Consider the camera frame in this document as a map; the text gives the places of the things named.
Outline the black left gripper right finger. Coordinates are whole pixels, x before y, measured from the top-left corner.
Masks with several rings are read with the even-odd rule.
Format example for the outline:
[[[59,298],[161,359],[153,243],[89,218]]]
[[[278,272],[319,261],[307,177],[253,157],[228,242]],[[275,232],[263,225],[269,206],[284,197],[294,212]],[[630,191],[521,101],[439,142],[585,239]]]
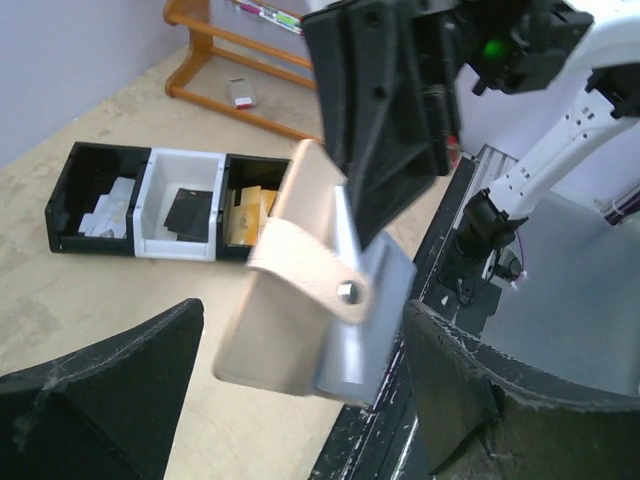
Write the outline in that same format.
[[[405,357],[438,479],[636,479],[639,400],[533,368],[406,303]]]

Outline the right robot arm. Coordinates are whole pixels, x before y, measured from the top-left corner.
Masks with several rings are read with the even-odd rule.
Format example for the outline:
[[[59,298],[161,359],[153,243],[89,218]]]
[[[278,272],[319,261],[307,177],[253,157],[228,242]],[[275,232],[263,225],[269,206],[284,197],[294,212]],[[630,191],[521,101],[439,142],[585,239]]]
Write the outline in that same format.
[[[458,248],[510,244],[599,108],[604,130],[639,118],[635,1],[336,1],[301,22],[329,157],[347,177],[362,244],[448,174],[448,143],[517,153],[465,207]]]

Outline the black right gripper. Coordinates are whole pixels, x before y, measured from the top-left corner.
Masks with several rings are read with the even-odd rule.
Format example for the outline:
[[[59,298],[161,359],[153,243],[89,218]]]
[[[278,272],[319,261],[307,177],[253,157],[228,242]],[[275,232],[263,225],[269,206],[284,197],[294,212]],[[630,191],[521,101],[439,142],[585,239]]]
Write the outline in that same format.
[[[460,56],[451,1],[339,1],[302,21],[326,152],[361,245],[451,169]]]

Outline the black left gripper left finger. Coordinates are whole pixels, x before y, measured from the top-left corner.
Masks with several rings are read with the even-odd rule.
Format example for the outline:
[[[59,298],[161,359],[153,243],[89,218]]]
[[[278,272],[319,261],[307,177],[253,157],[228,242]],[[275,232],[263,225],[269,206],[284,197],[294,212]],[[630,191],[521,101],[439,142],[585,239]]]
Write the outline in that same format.
[[[204,306],[1,378],[4,479],[161,479],[194,368]]]

